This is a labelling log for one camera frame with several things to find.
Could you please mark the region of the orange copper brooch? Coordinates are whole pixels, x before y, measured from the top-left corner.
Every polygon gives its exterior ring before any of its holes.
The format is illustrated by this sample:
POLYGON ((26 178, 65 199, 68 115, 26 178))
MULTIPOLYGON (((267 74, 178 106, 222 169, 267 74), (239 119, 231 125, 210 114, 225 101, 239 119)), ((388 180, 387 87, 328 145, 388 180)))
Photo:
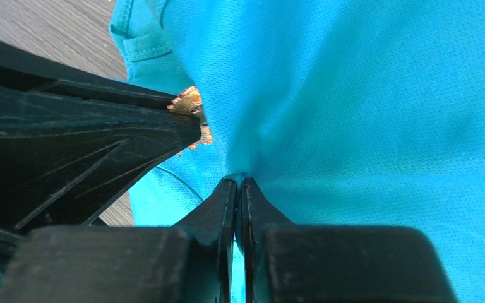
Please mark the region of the orange copper brooch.
POLYGON ((201 136, 197 142, 188 146, 189 150, 195 150, 200 145, 211 145, 213 143, 210 127, 205 117, 201 95, 196 86, 188 87, 182 91, 167 106, 167 110, 176 114, 194 116, 199 119, 201 136))

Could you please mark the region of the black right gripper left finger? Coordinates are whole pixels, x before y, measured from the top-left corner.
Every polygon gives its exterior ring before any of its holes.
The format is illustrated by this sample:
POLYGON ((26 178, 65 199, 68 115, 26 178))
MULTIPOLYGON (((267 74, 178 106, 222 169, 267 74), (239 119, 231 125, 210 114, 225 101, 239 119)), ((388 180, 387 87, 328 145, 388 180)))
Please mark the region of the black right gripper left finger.
POLYGON ((0 302, 228 302, 237 185, 170 227, 34 230, 0 283, 0 302))

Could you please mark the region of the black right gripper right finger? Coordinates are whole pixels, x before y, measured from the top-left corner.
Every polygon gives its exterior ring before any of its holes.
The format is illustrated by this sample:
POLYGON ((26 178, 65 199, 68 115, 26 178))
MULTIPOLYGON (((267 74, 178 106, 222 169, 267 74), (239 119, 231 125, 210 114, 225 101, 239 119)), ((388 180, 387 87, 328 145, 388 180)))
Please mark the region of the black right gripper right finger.
POLYGON ((247 178, 237 202, 246 302, 456 302, 430 240, 401 226, 298 225, 247 178))

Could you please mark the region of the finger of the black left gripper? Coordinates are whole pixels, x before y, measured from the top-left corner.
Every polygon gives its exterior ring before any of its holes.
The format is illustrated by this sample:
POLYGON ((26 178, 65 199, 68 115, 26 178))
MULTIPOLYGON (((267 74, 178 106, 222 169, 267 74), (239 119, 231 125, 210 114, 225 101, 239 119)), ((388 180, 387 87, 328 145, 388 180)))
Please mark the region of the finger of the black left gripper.
POLYGON ((192 116, 0 87, 0 227, 62 205, 86 205, 69 218, 83 223, 199 137, 192 116))
POLYGON ((0 41, 0 86, 166 110, 174 95, 103 78, 0 41))

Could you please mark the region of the turquoise t-shirt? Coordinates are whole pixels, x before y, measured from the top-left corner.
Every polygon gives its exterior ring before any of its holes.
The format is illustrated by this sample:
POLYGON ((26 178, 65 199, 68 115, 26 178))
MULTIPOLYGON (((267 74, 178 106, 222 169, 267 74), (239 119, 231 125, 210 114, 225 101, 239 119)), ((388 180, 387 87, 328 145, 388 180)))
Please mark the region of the turquoise t-shirt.
POLYGON ((485 1, 118 1, 130 83, 195 85, 213 141, 129 191, 172 225, 256 179, 299 223, 407 225, 485 302, 485 1))

